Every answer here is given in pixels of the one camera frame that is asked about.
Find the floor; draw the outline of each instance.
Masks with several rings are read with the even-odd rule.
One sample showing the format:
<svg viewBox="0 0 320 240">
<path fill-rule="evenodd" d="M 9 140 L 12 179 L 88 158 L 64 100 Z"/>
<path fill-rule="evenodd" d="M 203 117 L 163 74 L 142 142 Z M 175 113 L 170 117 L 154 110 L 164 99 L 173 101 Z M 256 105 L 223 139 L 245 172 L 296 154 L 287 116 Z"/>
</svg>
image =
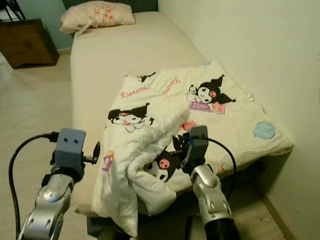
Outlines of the floor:
<svg viewBox="0 0 320 240">
<path fill-rule="evenodd" d="M 15 220 L 8 184 L 9 160 L 28 137 L 71 127 L 70 56 L 62 55 L 56 66 L 13 70 L 1 57 L 0 66 L 0 235 L 14 239 Z M 14 166 L 14 183 L 23 222 L 34 205 L 44 174 L 50 171 L 54 145 L 37 140 L 24 148 Z M 284 240 L 272 216 L 250 186 L 237 189 L 231 199 L 242 240 Z M 68 211 L 60 240 L 92 240 L 86 218 Z"/>
</svg>

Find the mattress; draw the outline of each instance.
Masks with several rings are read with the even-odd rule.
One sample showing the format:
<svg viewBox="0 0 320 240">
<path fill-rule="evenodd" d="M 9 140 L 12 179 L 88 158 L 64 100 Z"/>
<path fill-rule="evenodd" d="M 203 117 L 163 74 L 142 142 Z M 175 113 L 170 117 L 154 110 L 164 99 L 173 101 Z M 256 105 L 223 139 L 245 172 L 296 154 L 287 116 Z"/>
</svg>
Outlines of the mattress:
<svg viewBox="0 0 320 240">
<path fill-rule="evenodd" d="M 103 139 L 105 112 L 112 106 L 126 75 L 197 67 L 206 62 L 191 41 L 160 12 L 134 16 L 136 24 L 97 28 L 74 39 L 72 127 L 86 131 L 85 155 L 92 154 L 97 141 Z M 91 202 L 97 172 L 96 165 L 86 165 L 84 177 L 72 194 L 75 212 L 94 216 Z"/>
</svg>

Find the wooden box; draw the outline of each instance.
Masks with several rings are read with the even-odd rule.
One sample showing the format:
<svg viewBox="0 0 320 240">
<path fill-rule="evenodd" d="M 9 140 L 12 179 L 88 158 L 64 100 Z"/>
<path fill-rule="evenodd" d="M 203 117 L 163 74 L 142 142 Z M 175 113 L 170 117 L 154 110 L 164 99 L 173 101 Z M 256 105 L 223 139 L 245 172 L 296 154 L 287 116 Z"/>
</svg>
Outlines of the wooden box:
<svg viewBox="0 0 320 240">
<path fill-rule="evenodd" d="M 59 59 L 40 19 L 1 22 L 0 52 L 14 69 L 53 66 Z"/>
</svg>

